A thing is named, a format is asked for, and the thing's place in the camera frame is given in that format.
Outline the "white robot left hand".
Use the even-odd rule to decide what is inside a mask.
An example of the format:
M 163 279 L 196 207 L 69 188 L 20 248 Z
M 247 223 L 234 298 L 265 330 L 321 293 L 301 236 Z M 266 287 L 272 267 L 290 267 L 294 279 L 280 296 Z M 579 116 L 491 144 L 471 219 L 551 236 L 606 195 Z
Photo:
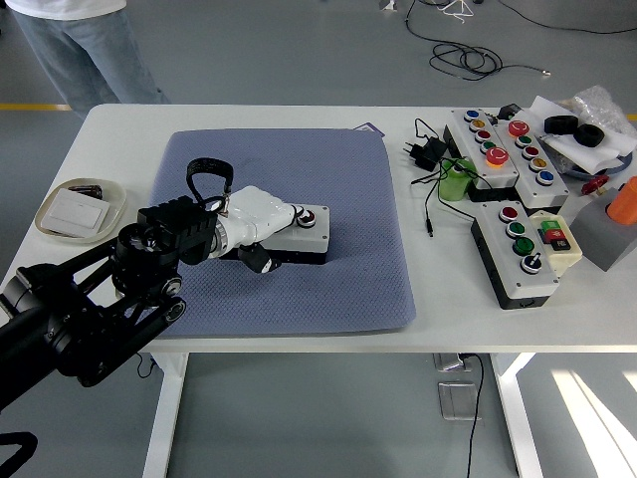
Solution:
M 291 226 L 301 215 L 301 206 L 284 202 L 256 186 L 234 192 L 222 212 L 217 213 L 213 246 L 209 258 L 227 256 L 237 249 L 237 257 L 250 270 L 264 274 L 280 267 L 261 242 Z

